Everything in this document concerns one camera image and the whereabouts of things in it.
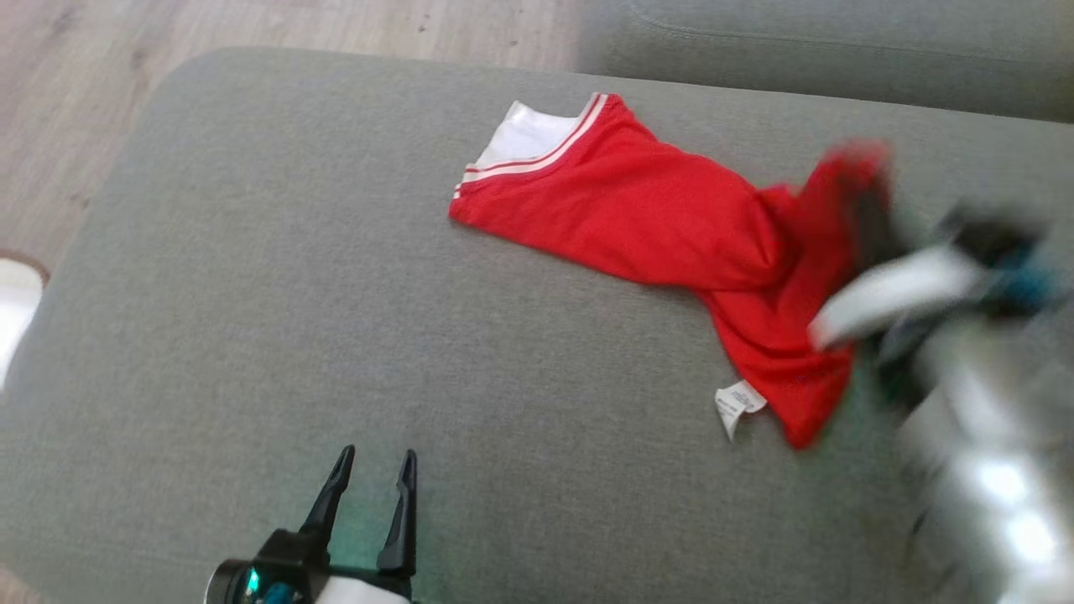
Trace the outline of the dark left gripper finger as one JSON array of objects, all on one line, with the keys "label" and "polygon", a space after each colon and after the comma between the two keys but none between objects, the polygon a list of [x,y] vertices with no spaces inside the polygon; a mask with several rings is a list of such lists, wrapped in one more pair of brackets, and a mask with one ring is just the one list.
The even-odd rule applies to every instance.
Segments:
[{"label": "dark left gripper finger", "polygon": [[355,454],[354,445],[342,448],[342,454],[326,475],[325,484],[322,485],[318,497],[315,497],[306,520],[300,527],[300,534],[314,540],[319,548],[326,548],[326,544],[330,543],[342,494],[348,488],[350,477],[352,477]]},{"label": "dark left gripper finger", "polygon": [[398,501],[388,529],[386,543],[377,558],[380,575],[411,578],[417,573],[417,488],[418,456],[407,450],[395,481]]}]

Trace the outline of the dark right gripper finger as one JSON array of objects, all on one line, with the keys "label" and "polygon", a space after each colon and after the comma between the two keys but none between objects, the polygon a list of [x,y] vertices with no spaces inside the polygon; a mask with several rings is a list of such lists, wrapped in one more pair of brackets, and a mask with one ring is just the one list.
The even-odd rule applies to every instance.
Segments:
[{"label": "dark right gripper finger", "polygon": [[850,191],[848,222],[857,270],[868,270],[883,261],[884,203],[882,182],[872,176]]},{"label": "dark right gripper finger", "polygon": [[898,217],[891,210],[887,179],[872,182],[872,263],[880,265],[902,258],[913,247],[903,238]]}]

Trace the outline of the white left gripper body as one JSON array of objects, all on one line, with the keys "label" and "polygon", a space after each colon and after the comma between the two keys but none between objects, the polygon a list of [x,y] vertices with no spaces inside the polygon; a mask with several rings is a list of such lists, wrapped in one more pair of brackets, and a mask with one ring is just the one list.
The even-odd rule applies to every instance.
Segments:
[{"label": "white left gripper body", "polygon": [[314,602],[413,603],[413,569],[379,572],[365,569],[332,569]]}]

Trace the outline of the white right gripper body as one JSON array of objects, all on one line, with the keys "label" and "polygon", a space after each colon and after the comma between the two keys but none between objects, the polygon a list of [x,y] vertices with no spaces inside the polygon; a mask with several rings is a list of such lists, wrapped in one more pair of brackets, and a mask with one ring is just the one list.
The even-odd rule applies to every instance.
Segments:
[{"label": "white right gripper body", "polygon": [[870,336],[901,320],[929,320],[982,298],[989,268],[952,246],[931,246],[863,271],[818,310],[816,349]]}]

